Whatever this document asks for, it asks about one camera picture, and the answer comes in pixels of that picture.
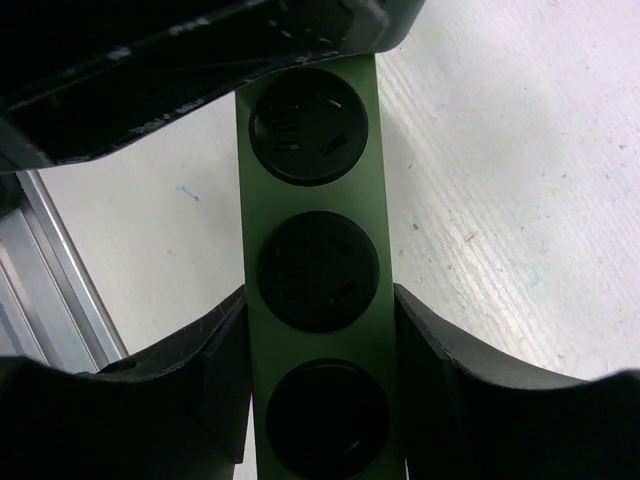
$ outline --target power strip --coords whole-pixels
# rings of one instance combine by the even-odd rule
[[[372,55],[236,93],[258,476],[405,478]]]

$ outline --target black plastic object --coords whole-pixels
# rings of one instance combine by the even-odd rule
[[[367,112],[355,90],[324,70],[285,73],[256,103],[253,150],[273,175],[295,185],[337,180],[367,144]]]
[[[0,357],[2,478],[232,480],[251,392],[243,293],[96,375]]]
[[[412,480],[637,480],[640,372],[596,382],[513,358],[396,285]]]
[[[322,359],[287,374],[267,410],[271,447],[308,480],[346,480],[378,457],[389,434],[389,406],[364,370]]]
[[[344,328],[367,309],[378,287],[378,256],[367,234],[329,212],[297,215],[260,252],[258,286],[271,311],[300,330]]]
[[[0,171],[88,161],[266,73],[388,50],[423,3],[0,2]]]

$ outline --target green plastic housing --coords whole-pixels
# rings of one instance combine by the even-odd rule
[[[275,456],[265,431],[265,415],[278,382],[300,364],[337,358],[366,370],[384,390],[391,409],[391,431],[379,458],[358,478],[404,479],[398,415],[398,381],[391,253],[385,192],[380,111],[373,55],[315,65],[349,83],[366,108],[369,136],[358,163],[338,180],[316,187],[290,185],[272,176],[253,153],[249,139],[252,109],[282,72],[236,93],[238,156],[246,299],[251,337],[254,422],[258,476],[261,480],[297,479]],[[333,333],[298,331],[271,313],[257,284],[260,249],[271,232],[303,212],[330,211],[356,222],[373,241],[380,264],[378,290],[366,312],[352,325]]]

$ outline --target black outlet socket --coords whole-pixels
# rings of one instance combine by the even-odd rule
[[[308,480],[347,480],[379,456],[389,406],[361,368],[321,359],[289,372],[269,400],[269,443],[283,465]]]
[[[324,70],[287,72],[252,112],[251,145],[271,174],[294,185],[337,180],[367,144],[367,113],[355,90]]]
[[[307,332],[333,332],[355,322],[371,303],[378,280],[378,255],[367,234],[329,212],[284,222],[258,261],[265,303],[280,320]]]

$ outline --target blue mark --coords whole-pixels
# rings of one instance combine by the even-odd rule
[[[530,280],[527,284],[527,291],[529,292],[542,283],[542,275],[540,275],[540,270],[533,263],[527,263],[523,267],[530,274]]]
[[[179,192],[185,193],[187,195],[189,195],[191,198],[193,198],[194,201],[196,202],[200,202],[200,197],[198,195],[196,195],[195,193],[191,193],[187,187],[185,185],[181,185],[179,187],[176,187],[176,190],[178,190]]]

